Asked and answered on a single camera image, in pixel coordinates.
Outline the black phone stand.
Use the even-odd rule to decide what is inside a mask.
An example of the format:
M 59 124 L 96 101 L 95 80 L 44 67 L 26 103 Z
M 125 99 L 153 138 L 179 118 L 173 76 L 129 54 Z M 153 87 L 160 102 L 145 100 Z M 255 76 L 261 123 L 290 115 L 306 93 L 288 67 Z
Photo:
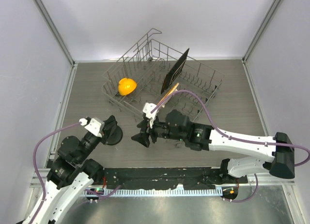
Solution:
M 117 145 L 121 142 L 123 138 L 123 131 L 122 129 L 117 126 L 114 132 L 107 138 L 105 144 L 109 146 Z

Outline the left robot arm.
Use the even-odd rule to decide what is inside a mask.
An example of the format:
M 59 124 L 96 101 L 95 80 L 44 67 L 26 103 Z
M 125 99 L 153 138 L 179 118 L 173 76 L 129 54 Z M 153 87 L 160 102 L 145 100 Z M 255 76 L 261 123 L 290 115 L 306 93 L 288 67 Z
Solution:
M 104 178 L 103 166 L 93 159 L 90 153 L 99 143 L 113 146 L 118 144 L 123 132 L 111 115 L 107 120 L 82 118 L 79 125 L 87 130 L 82 139 L 75 136 L 66 137 L 57 151 L 55 159 L 42 180 L 32 157 L 35 173 L 42 185 L 42 193 L 31 213 L 22 220 L 23 224 L 59 224 L 76 200 L 90 185 L 99 184 Z

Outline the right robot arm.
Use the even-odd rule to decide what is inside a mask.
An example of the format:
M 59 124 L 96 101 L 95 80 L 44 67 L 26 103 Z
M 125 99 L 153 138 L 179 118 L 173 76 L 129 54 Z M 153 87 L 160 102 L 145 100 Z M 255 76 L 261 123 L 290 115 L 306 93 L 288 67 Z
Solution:
M 133 141 L 149 147 L 158 138 L 180 140 L 195 151 L 230 151 L 243 154 L 242 159 L 224 159 L 219 178 L 225 183 L 248 174 L 268 172 L 281 179 L 295 178 L 295 152 L 284 147 L 289 138 L 284 133 L 275 136 L 253 136 L 224 130 L 213 126 L 191 122 L 189 117 L 177 110 L 166 115 L 164 121 L 151 121 L 144 117 L 137 127 L 140 132 L 131 137 Z

